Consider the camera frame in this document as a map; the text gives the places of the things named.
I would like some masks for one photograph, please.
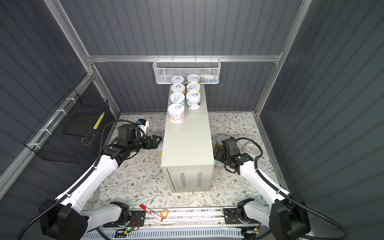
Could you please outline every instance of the pink can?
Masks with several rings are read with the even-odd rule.
[[[181,103],[169,105],[168,114],[171,122],[182,123],[185,118],[184,106]]]

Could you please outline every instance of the floral tablecloth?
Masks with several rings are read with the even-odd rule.
[[[146,119],[150,121],[147,135],[164,137],[166,117],[166,114],[142,114],[122,115],[120,119]],[[252,113],[210,113],[209,123],[212,147],[216,144],[216,137],[221,134],[235,138],[249,137],[260,144],[264,155],[258,160],[258,166],[277,182]],[[117,126],[111,139],[117,136]],[[246,142],[240,140],[239,148]],[[131,209],[139,208],[141,203],[150,208],[229,206],[236,205],[248,197],[265,204],[261,195],[248,181],[224,169],[214,170],[209,191],[172,193],[160,163],[161,156],[156,150],[140,150],[134,158],[126,160],[103,181],[100,185],[99,201],[93,205],[87,204],[85,208],[103,207],[110,201],[124,202]]]

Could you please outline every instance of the white wire basket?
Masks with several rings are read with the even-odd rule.
[[[161,58],[153,60],[153,71],[155,72],[156,83],[171,84],[174,76],[187,76],[197,74],[200,76],[200,84],[217,84],[220,79],[220,59],[206,61],[164,61]]]

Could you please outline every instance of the black wire basket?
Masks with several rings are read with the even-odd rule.
[[[77,94],[56,110],[44,129],[36,128],[38,135],[31,134],[24,145],[43,160],[80,163],[97,155],[101,132],[113,119],[106,99]]]

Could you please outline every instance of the wire basket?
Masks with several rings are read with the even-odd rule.
[[[195,62],[162,61],[159,58],[153,60],[153,70],[158,84],[171,84],[174,76],[183,76],[187,80],[187,76],[191,74],[199,75],[201,84],[217,84],[220,68],[220,59]]]
[[[57,112],[46,128],[37,128],[35,132],[38,137],[30,136],[24,145],[47,161],[80,163],[82,159],[94,157],[99,151],[104,126],[114,119],[109,111],[108,101],[76,95]],[[70,128],[79,124],[82,124],[80,133]]]

